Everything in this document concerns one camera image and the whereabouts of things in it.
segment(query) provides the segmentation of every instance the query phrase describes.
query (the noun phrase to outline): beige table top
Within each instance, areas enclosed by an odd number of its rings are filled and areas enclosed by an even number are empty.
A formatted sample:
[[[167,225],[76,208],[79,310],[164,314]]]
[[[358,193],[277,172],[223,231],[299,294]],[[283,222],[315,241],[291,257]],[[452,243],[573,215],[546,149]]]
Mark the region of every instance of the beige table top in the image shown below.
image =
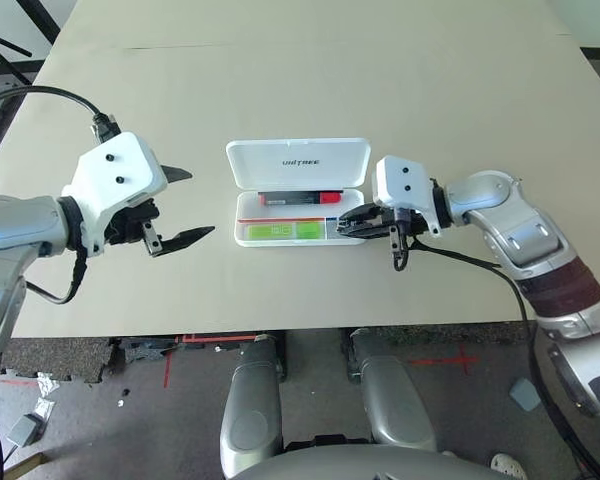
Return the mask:
[[[87,97],[193,172],[157,197],[161,233],[216,231],[158,259],[141,244],[108,248],[70,304],[30,294],[16,336],[518,318],[488,273],[422,253],[395,273],[385,240],[239,247],[233,139],[365,137],[370,169],[394,154],[442,183],[508,170],[600,280],[600,80],[541,1],[170,3],[79,2],[37,83]],[[71,102],[31,95],[0,148],[0,193],[59,195],[94,146],[89,125]],[[472,228],[437,245],[489,258]],[[28,278],[63,293],[72,262],[40,260]]]

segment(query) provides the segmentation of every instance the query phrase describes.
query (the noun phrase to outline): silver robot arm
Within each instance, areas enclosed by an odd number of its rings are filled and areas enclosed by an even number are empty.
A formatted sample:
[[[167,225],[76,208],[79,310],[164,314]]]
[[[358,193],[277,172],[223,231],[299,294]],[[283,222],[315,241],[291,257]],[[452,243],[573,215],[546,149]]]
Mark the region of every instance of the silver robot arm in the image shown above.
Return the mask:
[[[102,140],[102,132],[96,136]],[[143,240],[156,257],[186,248],[214,229],[195,228],[162,240],[152,225],[159,215],[152,197],[168,183],[191,174],[160,165],[145,142],[132,133],[118,131],[105,137],[104,143],[80,157],[60,198],[0,196],[0,357],[27,289],[53,303],[67,303],[82,281],[87,258],[102,254],[106,244]],[[65,249],[74,250],[77,260],[64,298],[25,281],[26,269],[37,258],[59,255]]]
[[[583,413],[600,415],[600,285],[591,271],[510,175],[480,172],[446,193],[453,223],[483,231],[553,340],[548,353],[570,398]]]
[[[484,171],[442,188],[421,164],[388,156],[373,188],[374,204],[342,216],[340,233],[388,235],[399,265],[409,235],[439,237],[451,224],[480,228],[552,340],[547,353],[569,397],[582,413],[600,416],[600,285],[551,218],[526,201],[520,181]]]

